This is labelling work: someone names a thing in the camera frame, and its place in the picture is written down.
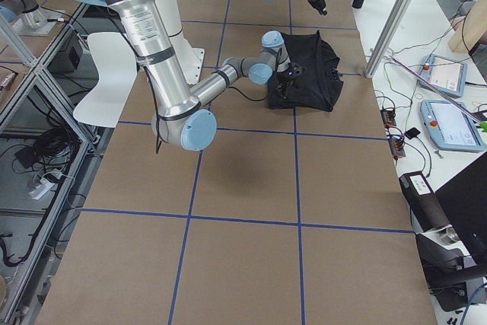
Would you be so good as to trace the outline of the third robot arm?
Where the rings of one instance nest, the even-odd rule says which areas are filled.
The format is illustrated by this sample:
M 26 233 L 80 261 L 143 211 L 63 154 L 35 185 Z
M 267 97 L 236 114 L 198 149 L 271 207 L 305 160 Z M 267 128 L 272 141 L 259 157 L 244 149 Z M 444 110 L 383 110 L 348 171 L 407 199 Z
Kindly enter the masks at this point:
M 1 0 L 1 16 L 19 36 L 47 37 L 57 19 L 49 22 L 49 15 L 37 0 Z

